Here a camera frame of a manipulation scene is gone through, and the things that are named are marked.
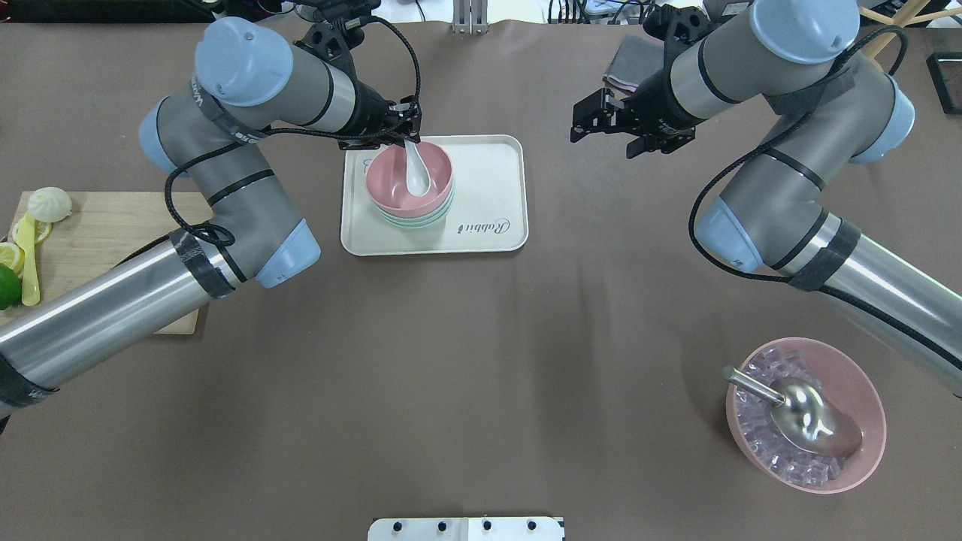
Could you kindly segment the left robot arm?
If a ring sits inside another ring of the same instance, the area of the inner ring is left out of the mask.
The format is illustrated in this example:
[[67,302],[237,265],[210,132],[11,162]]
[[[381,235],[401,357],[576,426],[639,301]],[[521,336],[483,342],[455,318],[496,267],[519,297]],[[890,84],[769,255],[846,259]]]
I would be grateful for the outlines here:
[[195,48],[189,82],[142,119],[140,142],[166,174],[175,226],[105,274],[2,326],[2,418],[244,282],[275,287],[319,260],[308,223],[259,148],[279,134],[343,150],[419,140],[422,72],[385,99],[361,82],[352,49],[374,3],[310,2],[301,40],[223,17]]

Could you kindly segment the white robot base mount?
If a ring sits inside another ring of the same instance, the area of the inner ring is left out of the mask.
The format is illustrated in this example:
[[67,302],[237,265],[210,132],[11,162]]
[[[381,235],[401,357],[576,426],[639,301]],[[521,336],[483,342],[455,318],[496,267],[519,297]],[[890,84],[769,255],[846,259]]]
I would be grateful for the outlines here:
[[550,516],[382,518],[368,540],[564,540],[564,519]]

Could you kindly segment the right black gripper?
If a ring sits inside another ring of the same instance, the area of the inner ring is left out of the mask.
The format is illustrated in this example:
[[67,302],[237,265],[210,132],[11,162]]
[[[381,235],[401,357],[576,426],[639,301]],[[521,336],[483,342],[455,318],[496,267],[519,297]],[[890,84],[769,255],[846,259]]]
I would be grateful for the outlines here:
[[663,42],[662,69],[641,83],[635,92],[604,83],[603,89],[576,103],[570,128],[572,144],[589,134],[631,134],[634,141],[628,144],[625,153],[632,159],[646,152],[669,154],[694,140],[698,120],[684,112],[670,91],[670,72],[682,53],[712,31],[712,22],[701,9],[663,5],[656,7],[643,22],[643,30],[647,40]]

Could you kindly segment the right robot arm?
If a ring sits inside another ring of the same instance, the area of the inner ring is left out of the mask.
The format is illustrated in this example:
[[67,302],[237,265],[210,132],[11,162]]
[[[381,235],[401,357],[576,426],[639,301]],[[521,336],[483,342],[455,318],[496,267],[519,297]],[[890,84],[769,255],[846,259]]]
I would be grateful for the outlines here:
[[599,89],[575,104],[570,139],[628,133],[626,154],[670,153],[695,127],[752,97],[779,117],[765,140],[717,175],[721,194],[688,217],[695,249],[747,280],[818,292],[906,343],[960,394],[960,295],[818,202],[848,164],[879,160],[911,132],[915,110],[891,72],[862,52],[855,1],[753,1],[712,24],[667,8],[655,31],[660,71],[632,95]]

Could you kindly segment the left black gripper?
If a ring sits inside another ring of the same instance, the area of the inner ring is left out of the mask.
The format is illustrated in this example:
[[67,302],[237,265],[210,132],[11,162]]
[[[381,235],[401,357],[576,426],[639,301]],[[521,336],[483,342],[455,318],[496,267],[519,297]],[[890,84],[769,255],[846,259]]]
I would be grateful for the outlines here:
[[[334,138],[341,151],[420,143],[422,71],[413,46],[398,27],[371,11],[305,11],[303,18],[312,26],[295,46],[323,62],[331,86],[320,113],[301,127]],[[412,59],[415,89],[399,101],[385,99],[358,79],[351,51],[363,42],[363,28],[371,23],[398,37]]]

